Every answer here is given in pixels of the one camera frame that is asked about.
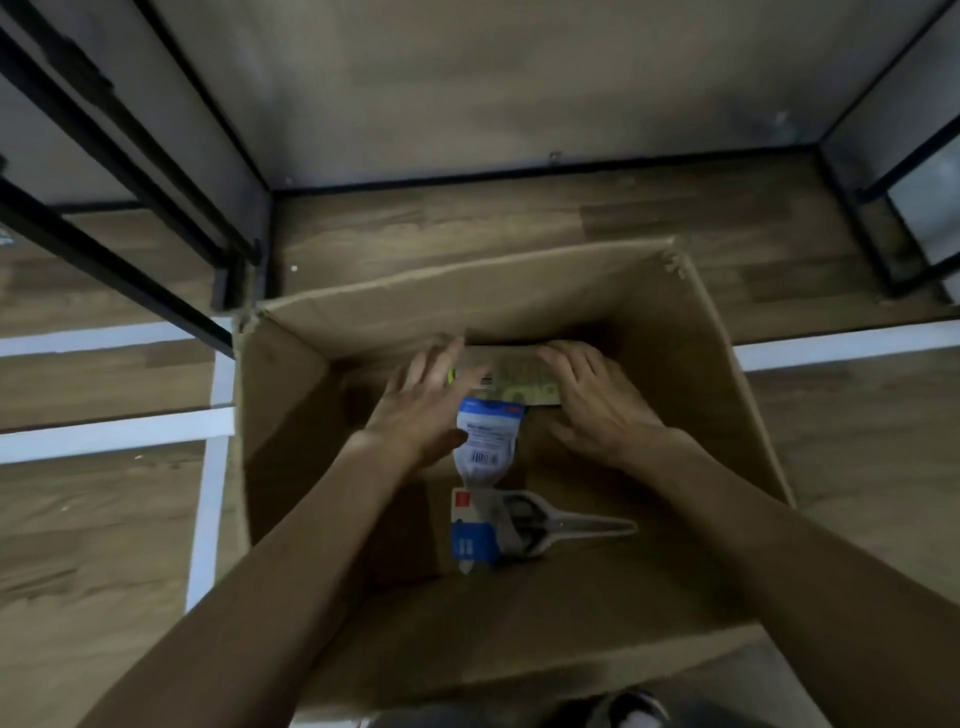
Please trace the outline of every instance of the packaged item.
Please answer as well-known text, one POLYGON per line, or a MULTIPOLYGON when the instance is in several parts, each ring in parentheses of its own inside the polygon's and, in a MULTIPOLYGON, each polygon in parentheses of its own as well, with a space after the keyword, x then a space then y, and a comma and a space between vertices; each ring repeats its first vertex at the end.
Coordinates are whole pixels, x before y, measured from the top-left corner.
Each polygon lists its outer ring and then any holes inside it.
POLYGON ((509 401, 528 406, 560 404, 560 389, 550 368, 537 356, 537 347, 466 347, 450 370, 463 372, 479 364, 490 373, 471 395, 477 400, 509 401))
POLYGON ((530 491, 454 488, 450 500, 453 557, 461 571, 474 562, 530 559, 564 539, 630 536, 636 522, 571 513, 530 491))
POLYGON ((514 462, 522 404, 466 397, 457 413, 457 427, 468 436, 453 451, 457 473, 468 488, 491 488, 514 462))

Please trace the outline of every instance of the cardboard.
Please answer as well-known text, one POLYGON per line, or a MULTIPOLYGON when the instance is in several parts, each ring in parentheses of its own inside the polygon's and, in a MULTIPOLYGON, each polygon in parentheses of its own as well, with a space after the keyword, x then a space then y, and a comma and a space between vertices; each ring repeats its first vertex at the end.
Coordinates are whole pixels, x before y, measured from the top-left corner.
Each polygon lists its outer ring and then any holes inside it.
MULTIPOLYGON (((362 426, 390 369, 438 335, 470 344, 589 341, 668 425, 790 502, 730 342, 670 240, 511 255, 267 304, 238 342, 245 507, 256 543, 362 426)), ((633 537, 555 545, 537 561, 457 571, 452 458, 397 494, 355 565, 363 596, 321 654, 299 716, 450 697, 571 696, 691 667, 760 634, 725 570, 649 490, 524 420, 501 483, 558 508, 635 520, 633 537)), ((336 514, 326 527, 336 528, 336 514)))

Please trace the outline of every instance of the label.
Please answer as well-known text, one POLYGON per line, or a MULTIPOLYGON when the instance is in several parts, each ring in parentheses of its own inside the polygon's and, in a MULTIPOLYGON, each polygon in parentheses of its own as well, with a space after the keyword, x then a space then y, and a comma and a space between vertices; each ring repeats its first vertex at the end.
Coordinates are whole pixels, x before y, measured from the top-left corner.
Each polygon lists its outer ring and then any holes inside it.
POLYGON ((453 451, 457 472, 468 488, 491 488, 514 462, 522 404, 464 398, 457 426, 467 441, 453 451))

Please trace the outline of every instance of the metal frame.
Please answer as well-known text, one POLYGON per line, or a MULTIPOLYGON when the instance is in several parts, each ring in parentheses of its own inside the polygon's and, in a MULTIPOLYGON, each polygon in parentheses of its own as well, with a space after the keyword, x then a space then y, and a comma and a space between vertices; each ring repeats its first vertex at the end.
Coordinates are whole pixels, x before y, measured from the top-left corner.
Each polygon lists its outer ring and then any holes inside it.
POLYGON ((235 252, 252 265, 260 252, 233 226, 203 191, 187 176, 150 132, 113 92, 113 84, 72 40, 62 36, 29 0, 0 0, 10 17, 34 40, 50 65, 86 101, 100 109, 174 187, 224 236, 235 252))
POLYGON ((0 221, 216 351, 233 357, 229 331, 3 178, 0 221))
POLYGON ((937 25, 937 23, 949 12, 956 4, 956 0, 945 0, 937 11, 925 22, 917 33, 910 38, 906 45, 888 62, 876 75, 876 77, 867 85, 864 90, 844 109, 837 120, 830 125, 817 145, 816 162, 820 174, 835 195, 838 204, 847 218, 851 233, 859 243, 868 262, 874 269, 876 277, 883 286, 884 292, 891 298, 902 298, 917 289, 936 281, 960 272, 960 253, 950 255, 938 263, 926 263, 923 269, 907 278, 898 278, 891 270, 884 255, 879 248, 867 226, 863 222, 859 208, 862 205, 884 200, 886 205, 893 211, 894 215, 900 220, 900 227, 903 233, 914 244, 916 249, 921 249, 920 243, 914 238, 910 229, 903 222, 896 206, 890 199, 890 189, 898 182, 902 181, 910 173, 924 164, 928 159, 944 149, 950 142, 960 136, 960 115, 947 122, 941 129, 932 135, 927 141, 913 150, 892 169, 884 173, 879 179, 858 187, 848 189, 835 173, 830 165, 825 153, 824 145, 830 135, 836 131, 840 125, 847 119, 853 111, 876 89, 880 83, 893 71, 907 54, 910 53, 920 43, 921 40, 937 25))
MULTIPOLYGON (((256 267, 252 293, 258 299, 272 293, 267 289, 267 273, 271 263, 267 255, 269 240, 251 241, 240 233, 116 97, 110 81, 83 50, 62 36, 30 2, 0 0, 0 7, 39 46, 47 62, 64 80, 87 102, 101 110, 226 241, 228 247, 224 248, 204 232, 99 123, 0 28, 0 73, 124 184, 142 206, 152 210, 211 265, 214 272, 213 308, 222 311, 243 303, 247 261, 256 267)), ((196 87, 199 79, 191 79, 190 82, 196 87)), ((221 125, 224 123, 219 117, 217 121, 221 125)), ((231 141, 234 145, 238 143, 233 138, 231 141)), ((247 156, 241 154, 241 157, 251 164, 247 156)), ((4 166, 5 162, 0 158, 0 175, 4 166)), ((262 178, 255 170, 254 176, 262 183, 262 178)), ((123 208, 130 206, 127 203, 121 205, 123 208)), ((0 221, 96 280, 183 328, 217 352, 233 357, 232 338, 223 327, 65 221, 56 211, 2 178, 0 221)))

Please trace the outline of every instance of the gray wall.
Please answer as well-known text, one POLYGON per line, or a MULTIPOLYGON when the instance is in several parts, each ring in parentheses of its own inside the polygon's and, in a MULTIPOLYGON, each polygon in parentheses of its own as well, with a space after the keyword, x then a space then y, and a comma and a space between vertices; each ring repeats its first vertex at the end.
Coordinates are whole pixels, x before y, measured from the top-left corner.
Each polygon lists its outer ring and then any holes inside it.
POLYGON ((813 141, 938 0, 156 0, 275 186, 813 141))

